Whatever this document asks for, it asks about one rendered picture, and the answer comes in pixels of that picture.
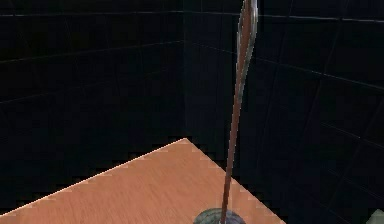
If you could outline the pale green object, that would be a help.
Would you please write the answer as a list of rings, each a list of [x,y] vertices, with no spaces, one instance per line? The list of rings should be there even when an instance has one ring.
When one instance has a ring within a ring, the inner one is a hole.
[[[384,211],[381,209],[374,211],[366,224],[384,224]]]

